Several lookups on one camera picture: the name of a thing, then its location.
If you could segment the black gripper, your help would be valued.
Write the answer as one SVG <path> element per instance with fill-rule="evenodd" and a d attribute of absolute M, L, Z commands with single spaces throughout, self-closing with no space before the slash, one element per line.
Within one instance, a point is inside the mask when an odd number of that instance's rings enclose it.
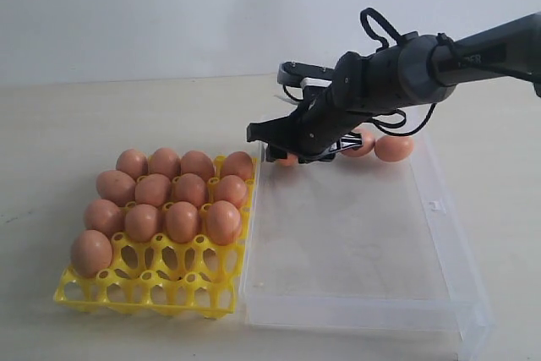
<path fill-rule="evenodd" d="M 265 160 L 299 163 L 333 161 L 343 150 L 360 146 L 353 130 L 374 114 L 366 109 L 361 86 L 352 81 L 302 81 L 302 98 L 293 113 L 246 128 L 246 141 L 265 144 Z"/>

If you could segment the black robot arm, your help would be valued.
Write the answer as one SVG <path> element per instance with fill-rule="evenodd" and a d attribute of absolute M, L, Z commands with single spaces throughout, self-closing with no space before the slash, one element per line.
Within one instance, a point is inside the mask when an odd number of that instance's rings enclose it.
<path fill-rule="evenodd" d="M 265 143 L 267 161 L 294 155 L 301 163 L 331 161 L 358 150 L 363 138 L 353 130 L 371 123 L 396 136 L 405 125 L 382 116 L 403 116 L 407 107 L 434 109 L 462 83 L 512 77 L 540 89 L 540 15 L 530 14 L 459 41 L 444 33 L 399 33 L 379 12 L 363 10 L 367 35 L 380 43 L 375 53 L 346 52 L 333 68 L 281 63 L 277 82 L 299 88 L 302 98 L 283 118 L 251 123 L 249 142 Z"/>

